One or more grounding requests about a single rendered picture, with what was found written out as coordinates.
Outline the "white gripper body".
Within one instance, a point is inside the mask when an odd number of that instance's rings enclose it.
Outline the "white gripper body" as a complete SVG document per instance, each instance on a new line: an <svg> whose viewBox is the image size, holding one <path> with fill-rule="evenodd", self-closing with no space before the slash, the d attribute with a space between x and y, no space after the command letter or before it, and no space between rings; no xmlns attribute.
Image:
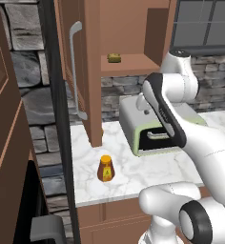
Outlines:
<svg viewBox="0 0 225 244"><path fill-rule="evenodd" d="M145 114L149 114L150 109L152 108L148 101L145 99L145 96L142 92L137 96L135 105L139 111L142 111Z"/></svg>

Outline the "honey bottle with orange cap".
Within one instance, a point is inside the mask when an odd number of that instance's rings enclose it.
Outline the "honey bottle with orange cap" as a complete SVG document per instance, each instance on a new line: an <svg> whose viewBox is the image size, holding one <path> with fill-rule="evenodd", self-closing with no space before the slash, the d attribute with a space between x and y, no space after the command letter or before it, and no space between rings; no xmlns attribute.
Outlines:
<svg viewBox="0 0 225 244"><path fill-rule="evenodd" d="M102 182L111 181L115 176L112 158L104 154L100 158L97 177Z"/></svg>

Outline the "brown counter base cabinet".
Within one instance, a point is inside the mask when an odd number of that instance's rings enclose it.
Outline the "brown counter base cabinet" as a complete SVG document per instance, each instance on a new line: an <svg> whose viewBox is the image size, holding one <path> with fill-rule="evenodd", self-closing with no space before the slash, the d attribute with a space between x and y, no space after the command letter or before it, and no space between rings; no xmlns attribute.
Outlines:
<svg viewBox="0 0 225 244"><path fill-rule="evenodd" d="M77 203L81 244L137 244L151 224L139 208L139 192Z"/></svg>

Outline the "white and green toaster oven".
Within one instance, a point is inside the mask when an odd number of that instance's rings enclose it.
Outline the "white and green toaster oven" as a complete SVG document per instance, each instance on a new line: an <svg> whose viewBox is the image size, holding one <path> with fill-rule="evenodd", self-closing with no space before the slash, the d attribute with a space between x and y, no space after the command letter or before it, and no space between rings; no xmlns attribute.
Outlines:
<svg viewBox="0 0 225 244"><path fill-rule="evenodd" d="M145 114L136 108L137 97L123 99L119 106L119 123L128 140L131 150L136 156L154 153L168 153L178 151L179 148L170 138L165 140L151 140L147 132L166 133L153 109Z"/></svg>

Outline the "small olive yellow food item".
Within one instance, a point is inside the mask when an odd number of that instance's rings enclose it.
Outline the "small olive yellow food item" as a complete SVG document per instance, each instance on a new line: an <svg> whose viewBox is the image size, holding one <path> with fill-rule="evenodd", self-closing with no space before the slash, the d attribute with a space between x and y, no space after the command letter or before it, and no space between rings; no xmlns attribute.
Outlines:
<svg viewBox="0 0 225 244"><path fill-rule="evenodd" d="M109 53L107 55L107 60L109 63L120 63L121 55L119 53Z"/></svg>

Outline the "plain brown cabinet door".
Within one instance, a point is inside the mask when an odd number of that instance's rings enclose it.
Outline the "plain brown cabinet door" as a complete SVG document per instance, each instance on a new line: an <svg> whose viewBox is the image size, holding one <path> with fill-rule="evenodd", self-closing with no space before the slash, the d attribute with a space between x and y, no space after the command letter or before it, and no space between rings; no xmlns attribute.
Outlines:
<svg viewBox="0 0 225 244"><path fill-rule="evenodd" d="M148 9L144 53L160 65L163 56L168 9Z"/></svg>

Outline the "black tall appliance side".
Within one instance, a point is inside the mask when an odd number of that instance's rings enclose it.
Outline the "black tall appliance side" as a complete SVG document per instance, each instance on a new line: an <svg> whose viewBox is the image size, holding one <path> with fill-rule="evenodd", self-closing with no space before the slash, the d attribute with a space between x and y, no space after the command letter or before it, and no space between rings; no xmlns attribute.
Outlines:
<svg viewBox="0 0 225 244"><path fill-rule="evenodd" d="M73 240L74 244L81 244L74 196L70 119L66 86L61 68L54 0L39 0L38 10L50 80L51 100L71 216Z"/></svg>

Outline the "dark framed window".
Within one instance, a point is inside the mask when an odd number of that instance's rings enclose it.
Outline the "dark framed window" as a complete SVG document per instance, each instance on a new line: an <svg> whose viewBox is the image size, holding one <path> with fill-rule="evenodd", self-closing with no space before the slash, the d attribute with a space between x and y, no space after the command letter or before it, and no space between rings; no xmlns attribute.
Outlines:
<svg viewBox="0 0 225 244"><path fill-rule="evenodd" d="M171 47L191 55L225 54L225 0L177 0Z"/></svg>

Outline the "large brown panelled door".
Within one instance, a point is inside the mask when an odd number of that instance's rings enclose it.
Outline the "large brown panelled door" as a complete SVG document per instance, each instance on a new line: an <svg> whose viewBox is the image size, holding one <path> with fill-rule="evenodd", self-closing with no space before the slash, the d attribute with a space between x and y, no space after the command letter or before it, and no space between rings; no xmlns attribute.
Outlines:
<svg viewBox="0 0 225 244"><path fill-rule="evenodd" d="M31 221L47 211L0 12L0 244L33 244Z"/></svg>

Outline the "brown wall cabinet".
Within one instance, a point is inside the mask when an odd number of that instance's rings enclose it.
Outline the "brown wall cabinet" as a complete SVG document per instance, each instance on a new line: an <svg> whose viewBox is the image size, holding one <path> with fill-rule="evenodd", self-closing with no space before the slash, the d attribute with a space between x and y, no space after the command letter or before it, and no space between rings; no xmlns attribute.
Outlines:
<svg viewBox="0 0 225 244"><path fill-rule="evenodd" d="M100 0L100 54L102 76L148 74L159 71L145 53L148 9L168 9L162 60L172 38L177 0ZM109 63L107 55L119 53L120 63Z"/></svg>

